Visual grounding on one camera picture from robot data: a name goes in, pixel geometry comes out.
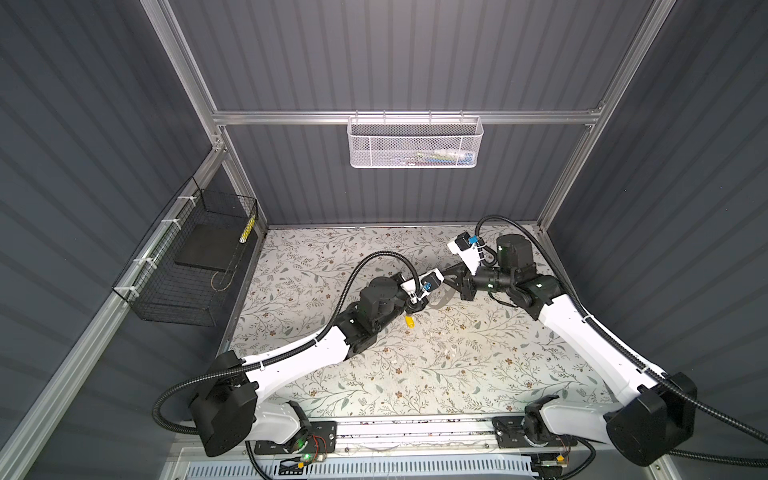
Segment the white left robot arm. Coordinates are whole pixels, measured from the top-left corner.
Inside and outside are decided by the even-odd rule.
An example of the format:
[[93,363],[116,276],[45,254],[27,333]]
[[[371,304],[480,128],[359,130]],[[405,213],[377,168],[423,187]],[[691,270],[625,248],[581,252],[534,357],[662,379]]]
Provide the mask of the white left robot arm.
[[205,454],[223,455],[244,442],[266,442],[280,452],[301,451],[313,435],[304,410],[295,401],[273,401],[285,385],[316,370],[340,364],[374,345],[385,327],[401,315],[428,305],[428,294],[397,274],[376,277],[357,301],[335,314],[324,336],[310,335],[265,354],[238,357],[227,351],[211,373],[248,367],[246,373],[206,380],[196,388],[189,408]]

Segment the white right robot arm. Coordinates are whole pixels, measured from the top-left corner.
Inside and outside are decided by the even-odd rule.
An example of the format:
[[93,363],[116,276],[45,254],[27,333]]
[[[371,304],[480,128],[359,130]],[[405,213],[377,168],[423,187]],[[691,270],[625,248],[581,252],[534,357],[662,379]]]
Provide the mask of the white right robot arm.
[[556,437],[580,437],[612,445],[638,466],[648,466],[689,440],[695,408],[683,396],[695,395],[685,375],[667,376],[616,335],[606,330],[553,275],[538,272],[531,242],[523,235],[497,240],[497,262],[484,264],[483,244],[464,232],[450,241],[460,263],[444,270],[444,281],[471,301],[479,291],[503,293],[571,348],[600,376],[612,394],[610,403],[578,404],[558,394],[544,395],[524,410],[521,429],[528,443],[544,446]]

